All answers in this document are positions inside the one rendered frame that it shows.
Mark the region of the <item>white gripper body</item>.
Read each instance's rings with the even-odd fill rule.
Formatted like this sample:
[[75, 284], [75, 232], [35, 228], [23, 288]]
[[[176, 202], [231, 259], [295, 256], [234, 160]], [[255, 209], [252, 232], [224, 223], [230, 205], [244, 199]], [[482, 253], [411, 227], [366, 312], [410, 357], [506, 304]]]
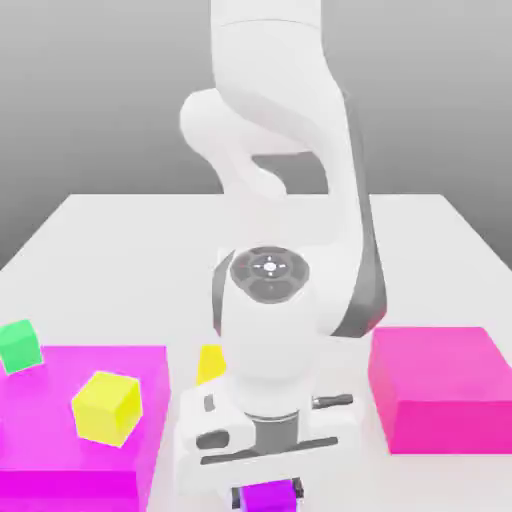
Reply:
[[178, 492], [200, 493], [274, 480], [314, 478], [321, 471], [339, 472], [355, 464], [358, 444], [335, 445], [260, 457], [248, 457], [201, 465], [201, 457], [178, 441]]

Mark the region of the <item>small yellow cube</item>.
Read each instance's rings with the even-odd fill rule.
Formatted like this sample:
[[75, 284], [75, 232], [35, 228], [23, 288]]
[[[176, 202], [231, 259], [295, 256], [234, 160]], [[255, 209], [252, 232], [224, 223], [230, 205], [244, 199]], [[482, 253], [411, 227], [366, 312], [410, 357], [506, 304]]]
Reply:
[[143, 415], [137, 378], [96, 371], [71, 401], [77, 435], [121, 448]]
[[222, 347], [219, 344], [205, 344], [201, 347], [196, 384], [202, 385], [223, 375], [226, 371], [226, 362]]

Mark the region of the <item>small green cube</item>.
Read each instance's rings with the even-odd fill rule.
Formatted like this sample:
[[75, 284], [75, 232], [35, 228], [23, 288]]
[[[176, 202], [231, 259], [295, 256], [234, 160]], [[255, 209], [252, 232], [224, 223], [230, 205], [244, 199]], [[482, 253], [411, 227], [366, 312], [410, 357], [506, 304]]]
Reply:
[[28, 319], [0, 326], [0, 362], [7, 375], [43, 362], [36, 332]]

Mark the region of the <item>large pink box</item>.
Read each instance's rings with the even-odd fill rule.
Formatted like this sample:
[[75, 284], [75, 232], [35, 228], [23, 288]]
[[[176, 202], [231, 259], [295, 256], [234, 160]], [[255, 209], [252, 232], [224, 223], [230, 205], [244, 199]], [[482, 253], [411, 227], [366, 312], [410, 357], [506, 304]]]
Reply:
[[481, 327], [374, 331], [368, 381], [393, 455], [512, 455], [512, 366]]

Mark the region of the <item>small purple cube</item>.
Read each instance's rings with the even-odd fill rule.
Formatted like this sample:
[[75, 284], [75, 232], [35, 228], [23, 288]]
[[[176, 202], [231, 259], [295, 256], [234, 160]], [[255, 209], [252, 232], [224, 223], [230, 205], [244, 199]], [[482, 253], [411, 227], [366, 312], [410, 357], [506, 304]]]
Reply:
[[259, 483], [241, 489], [242, 512], [297, 512], [299, 500], [292, 480]]

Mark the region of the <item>large magenta box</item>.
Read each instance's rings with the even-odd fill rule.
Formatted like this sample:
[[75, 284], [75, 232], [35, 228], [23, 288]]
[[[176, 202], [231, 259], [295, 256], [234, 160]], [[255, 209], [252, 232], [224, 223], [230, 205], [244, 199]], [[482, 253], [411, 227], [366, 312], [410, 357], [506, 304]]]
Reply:
[[[163, 346], [46, 346], [0, 370], [0, 512], [146, 512], [170, 384]], [[71, 400], [94, 372], [134, 377], [143, 416], [120, 447], [79, 438]]]

